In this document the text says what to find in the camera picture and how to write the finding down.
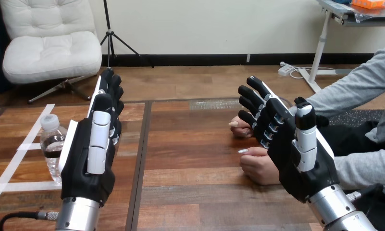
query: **black pants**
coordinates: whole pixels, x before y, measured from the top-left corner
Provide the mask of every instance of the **black pants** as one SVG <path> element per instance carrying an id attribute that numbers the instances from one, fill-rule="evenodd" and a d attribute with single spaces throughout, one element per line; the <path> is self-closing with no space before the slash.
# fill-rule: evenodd
<path id="1" fill-rule="evenodd" d="M 376 121 L 367 121 L 359 127 L 331 125 L 321 127 L 319 130 L 331 146 L 335 156 L 346 156 L 351 153 L 375 152 L 385 149 L 385 143 L 377 144 L 365 136 L 377 124 L 378 122 Z M 364 213 L 373 205 L 368 219 L 377 230 L 385 231 L 385 195 L 381 193 L 376 201 L 373 198 L 373 195 L 367 195 L 357 200 L 354 205 L 359 211 Z"/>

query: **cushion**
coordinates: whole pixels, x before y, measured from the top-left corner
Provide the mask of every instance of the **cushion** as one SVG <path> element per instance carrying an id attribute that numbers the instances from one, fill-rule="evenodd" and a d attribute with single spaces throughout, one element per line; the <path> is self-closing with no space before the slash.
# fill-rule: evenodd
<path id="1" fill-rule="evenodd" d="M 95 32 L 88 0 L 0 0 L 0 5 L 11 39 Z"/>
<path id="2" fill-rule="evenodd" d="M 15 38 L 5 51 L 3 71 L 11 83 L 96 74 L 101 65 L 99 40 L 89 31 L 53 37 Z"/>

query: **gray sweater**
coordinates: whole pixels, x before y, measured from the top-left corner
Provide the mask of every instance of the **gray sweater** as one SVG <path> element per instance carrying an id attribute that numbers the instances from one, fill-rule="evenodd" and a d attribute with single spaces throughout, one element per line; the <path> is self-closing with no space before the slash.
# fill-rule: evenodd
<path id="1" fill-rule="evenodd" d="M 308 98 L 316 113 L 335 116 L 363 105 L 385 92 L 385 48 L 348 76 Z M 385 141 L 385 112 L 377 128 L 365 134 L 374 142 Z M 353 153 L 334 158 L 343 189 L 359 189 L 375 183 L 385 186 L 385 150 Z"/>

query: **wooden tabletop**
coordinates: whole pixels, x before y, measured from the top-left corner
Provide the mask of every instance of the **wooden tabletop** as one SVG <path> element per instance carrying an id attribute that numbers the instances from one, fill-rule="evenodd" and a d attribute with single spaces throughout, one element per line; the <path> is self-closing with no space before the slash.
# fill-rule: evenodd
<path id="1" fill-rule="evenodd" d="M 55 105 L 50 112 L 67 127 L 87 108 Z M 242 172 L 237 151 L 258 144 L 229 130 L 241 108 L 237 99 L 126 103 L 113 162 L 116 183 L 98 230 L 322 230 L 308 207 L 280 185 L 256 185 Z M 61 191 L 50 184 L 41 150 L 21 145 L 32 133 L 32 143 L 39 142 L 33 129 L 45 109 L 0 109 L 0 219 L 15 211 L 60 210 Z M 13 218 L 5 230 L 54 226 Z"/>

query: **tape line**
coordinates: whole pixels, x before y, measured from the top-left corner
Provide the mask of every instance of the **tape line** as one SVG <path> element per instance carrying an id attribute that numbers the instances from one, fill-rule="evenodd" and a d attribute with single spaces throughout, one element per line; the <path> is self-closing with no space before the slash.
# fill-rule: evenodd
<path id="1" fill-rule="evenodd" d="M 28 135 L 24 139 L 23 144 L 31 144 L 34 141 L 39 130 L 41 129 L 41 123 L 40 123 L 41 117 L 51 113 L 54 106 L 55 106 L 55 104 L 47 104 L 47 106 L 45 106 L 41 115 L 39 116 L 39 118 L 37 119 L 35 124 L 32 126 L 31 130 L 29 131 Z M 7 168 L 2 173 L 2 175 L 0 177 L 0 195 L 1 195 L 1 192 L 4 190 L 4 188 L 6 187 L 7 183 L 10 181 L 14 172 L 17 170 L 17 168 L 20 165 L 21 161 L 23 160 L 26 152 L 27 152 L 27 150 L 17 150 L 17 153 L 15 153 L 14 157 L 9 162 Z"/>
<path id="2" fill-rule="evenodd" d="M 62 186 L 57 185 L 54 181 L 6 183 L 5 185 L 0 183 L 0 192 L 58 190 L 61 188 Z"/>
<path id="3" fill-rule="evenodd" d="M 18 148 L 18 150 L 40 150 L 41 145 L 39 143 L 22 143 Z"/>

